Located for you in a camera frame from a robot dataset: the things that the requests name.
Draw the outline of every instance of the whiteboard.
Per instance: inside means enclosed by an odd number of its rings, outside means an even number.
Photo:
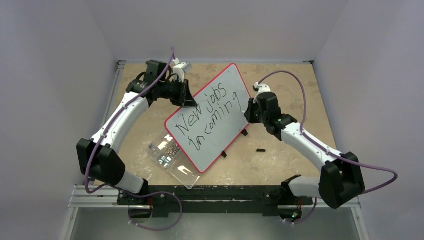
[[[166,121],[197,170],[204,173],[247,127],[249,91],[236,64],[228,65],[194,95],[196,108],[180,108]]]

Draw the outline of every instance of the red whiteboard frame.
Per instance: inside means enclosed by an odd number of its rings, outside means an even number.
[[[196,97],[201,91],[203,91],[203,89],[205,89],[207,86],[209,86],[209,84],[211,84],[215,79],[217,79],[223,72],[225,72],[229,67],[231,66],[235,66],[235,68],[238,71],[238,74],[240,74],[241,80],[243,81],[244,87],[246,88],[247,94],[249,95],[249,97],[251,96],[251,93],[249,92],[248,87],[246,86],[246,82],[243,79],[242,73],[240,72],[239,67],[237,66],[237,64],[235,63],[230,63],[226,68],[224,68],[224,70],[222,70],[220,73],[218,73],[218,75],[216,75],[211,81],[209,81],[204,87],[202,87],[196,94],[193,95],[193,98]],[[178,146],[181,148],[181,150],[184,152],[184,154],[187,156],[187,158],[190,160],[190,162],[193,164],[193,166],[197,169],[197,171],[199,173],[204,173],[206,172],[216,161],[217,159],[221,156],[221,154],[219,154],[215,160],[213,160],[213,162],[204,170],[204,171],[200,171],[198,169],[198,167],[194,164],[194,162],[192,161],[192,159],[187,155],[186,151],[184,150],[184,148],[181,147],[180,143],[177,141],[177,139],[174,137],[174,135],[170,132],[170,130],[167,128],[167,122],[169,119],[171,119],[175,114],[177,114],[180,110],[182,109],[182,107],[178,108],[173,114],[171,114],[166,120],[165,120],[165,129],[168,131],[168,133],[173,137],[173,139],[175,140],[176,144],[178,144]],[[225,147],[225,150],[227,150],[227,148],[236,140],[236,138],[238,138],[240,136],[240,134],[246,129],[246,127],[249,125],[249,123],[246,124],[245,127],[243,127],[243,129],[237,134],[237,136],[235,136],[235,138],[228,144],[228,146]]]

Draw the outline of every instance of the plastic bag of screws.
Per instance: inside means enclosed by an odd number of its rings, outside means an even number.
[[[165,169],[172,166],[175,158],[182,152],[174,138],[167,132],[156,141],[149,143],[149,155]]]

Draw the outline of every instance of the whiteboard stand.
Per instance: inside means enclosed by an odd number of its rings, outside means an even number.
[[[243,129],[243,131],[241,131],[241,134],[243,134],[243,136],[247,136],[248,135],[248,131],[246,130],[246,128],[245,129]],[[225,150],[224,151],[222,151],[222,153],[221,153],[221,156],[223,157],[223,158],[226,158],[228,155],[227,155],[227,153],[225,152]]]

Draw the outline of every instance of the gray floor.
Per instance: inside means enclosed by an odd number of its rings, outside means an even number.
[[[80,208],[72,233],[73,240],[281,240],[281,239],[359,239],[350,208],[317,208],[309,220],[295,226],[282,224],[275,217],[260,214],[185,213],[177,226],[153,232],[128,224],[125,208]],[[160,228],[170,225],[169,218],[153,218],[145,223]]]

